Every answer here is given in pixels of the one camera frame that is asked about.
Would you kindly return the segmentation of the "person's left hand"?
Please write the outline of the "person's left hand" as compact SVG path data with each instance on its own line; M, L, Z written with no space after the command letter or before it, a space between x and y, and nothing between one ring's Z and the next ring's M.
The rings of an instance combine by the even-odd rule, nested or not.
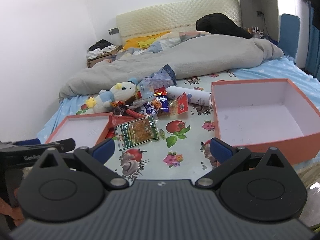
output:
M7 202L0 198L0 213L13 219L15 226L19 226L24 222L21 208L11 207Z

